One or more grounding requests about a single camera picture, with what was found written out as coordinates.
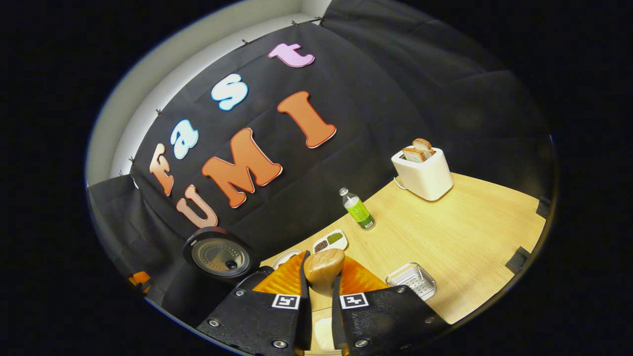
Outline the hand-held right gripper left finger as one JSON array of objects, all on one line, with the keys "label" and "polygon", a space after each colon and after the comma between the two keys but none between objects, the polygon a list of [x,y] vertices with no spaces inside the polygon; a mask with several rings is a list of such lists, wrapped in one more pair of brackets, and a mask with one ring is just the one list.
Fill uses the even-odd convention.
[{"label": "hand-held right gripper left finger", "polygon": [[215,343],[251,356],[302,356],[311,347],[305,251],[240,282],[197,327]]}]

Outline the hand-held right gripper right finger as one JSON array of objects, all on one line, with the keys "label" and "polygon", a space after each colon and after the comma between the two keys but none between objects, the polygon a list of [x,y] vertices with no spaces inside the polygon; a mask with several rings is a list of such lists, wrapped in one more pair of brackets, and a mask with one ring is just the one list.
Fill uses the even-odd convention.
[{"label": "hand-held right gripper right finger", "polygon": [[334,279],[332,335],[344,356],[403,356],[450,329],[407,285],[389,286],[349,256]]}]

